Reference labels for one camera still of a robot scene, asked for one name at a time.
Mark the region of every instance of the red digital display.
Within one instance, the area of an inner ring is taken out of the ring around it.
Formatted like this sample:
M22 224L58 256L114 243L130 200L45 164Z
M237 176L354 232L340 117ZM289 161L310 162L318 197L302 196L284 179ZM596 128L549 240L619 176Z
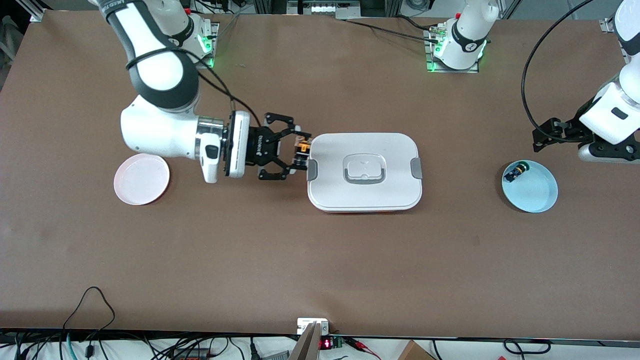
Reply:
M333 349L333 341L331 338L324 338L320 340L320 350L330 350Z

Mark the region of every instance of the mounting plate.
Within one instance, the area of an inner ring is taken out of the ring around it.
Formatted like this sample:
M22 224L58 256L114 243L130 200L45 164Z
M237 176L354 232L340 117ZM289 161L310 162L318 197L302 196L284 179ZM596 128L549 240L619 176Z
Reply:
M298 330L296 334L302 335L307 328L307 325L312 322L319 322L321 324L323 336L329 335L329 320L325 318L298 318Z
M205 56L202 61L204 61L208 67L213 69L213 65L216 59L216 48L218 47L218 30L220 28L219 22L211 22L209 19L203 19L203 30L204 36L213 36L211 40L203 40L205 46L211 47L211 52ZM196 63L196 68L204 69L204 66L201 63Z
M432 34L432 32L428 31L428 30L424 30L422 32L422 36L424 38L428 38L428 39L436 39L436 40L442 40L444 34L438 34L437 36L434 36ZM460 72L463 74L475 74L477 72L480 71L480 67L478 65L478 61L476 60L476 62L473 64L473 66L471 66L469 69L465 69L465 70L456 70L456 69L452 69L446 65L444 65L444 63L442 62L442 60L436 58L435 56L433 56L433 52L434 52L434 48L438 46L438 44L433 44L431 42L428 41L424 41L424 52L427 55L427 70L429 72Z

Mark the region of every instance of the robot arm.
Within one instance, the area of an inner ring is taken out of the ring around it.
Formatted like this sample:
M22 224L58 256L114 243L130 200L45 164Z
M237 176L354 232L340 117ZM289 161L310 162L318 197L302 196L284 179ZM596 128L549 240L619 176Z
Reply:
M174 46L143 1L96 2L102 16L120 39L129 61L151 51ZM187 54L167 51L149 56L133 65L129 76L144 100L166 111L181 111L193 107L197 101L198 72Z
M580 159L640 163L634 133L640 129L640 0L624 0L614 28L631 60L568 122L553 118L542 125L546 134L578 142ZM533 131L534 151L558 141Z
M445 34L433 56L455 70L470 68L480 57L499 13L496 0L467 0L460 17L438 26Z
M199 74L192 61L199 59L192 60L186 53L172 49L179 46L200 56L189 47L202 44L201 52L206 54L207 46L200 42L203 29L194 28L204 20L195 14L187 17L176 0L90 1L115 31L130 62L156 52L129 68L131 83L139 96L122 111L120 128L130 149L198 160L207 183L218 180L220 163L224 164L225 175L234 178L244 175L245 165L258 165L259 179L265 180L284 180L295 170L307 169L307 153L296 154L291 165L278 158L283 136L300 136L296 143L305 143L311 136L302 133L293 118L268 113L265 126L250 127L247 111L233 111L226 125L220 119L195 114ZM286 122L287 129L271 131L268 124L274 120ZM267 172L264 165L271 162L282 171Z

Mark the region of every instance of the light blue bowl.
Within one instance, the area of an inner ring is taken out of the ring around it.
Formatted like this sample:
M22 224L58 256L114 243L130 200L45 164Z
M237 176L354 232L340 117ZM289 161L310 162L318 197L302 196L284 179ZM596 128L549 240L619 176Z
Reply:
M506 181L504 176L521 161L529 164L529 170L511 183ZM541 213L549 210L558 199L558 184L553 174L544 166L531 160L514 161L504 169L502 191L510 203L528 213Z

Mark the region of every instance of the container lid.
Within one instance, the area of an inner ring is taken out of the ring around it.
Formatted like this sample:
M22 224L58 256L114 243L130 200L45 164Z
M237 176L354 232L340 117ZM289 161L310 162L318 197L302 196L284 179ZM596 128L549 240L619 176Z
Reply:
M316 137L307 181L311 203L328 212L404 210L422 197L418 148L399 133Z

